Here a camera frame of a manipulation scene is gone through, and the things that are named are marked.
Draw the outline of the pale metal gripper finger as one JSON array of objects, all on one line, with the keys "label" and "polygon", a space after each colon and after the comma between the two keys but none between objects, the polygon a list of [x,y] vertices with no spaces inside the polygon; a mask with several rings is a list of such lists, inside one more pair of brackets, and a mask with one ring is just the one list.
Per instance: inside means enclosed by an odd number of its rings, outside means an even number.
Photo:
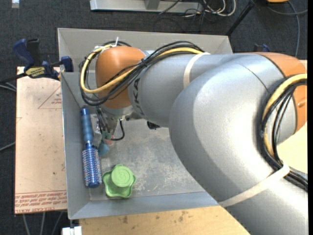
[{"label": "pale metal gripper finger", "polygon": [[98,148],[102,141],[102,133],[99,130],[95,130],[93,133],[93,146]]}]

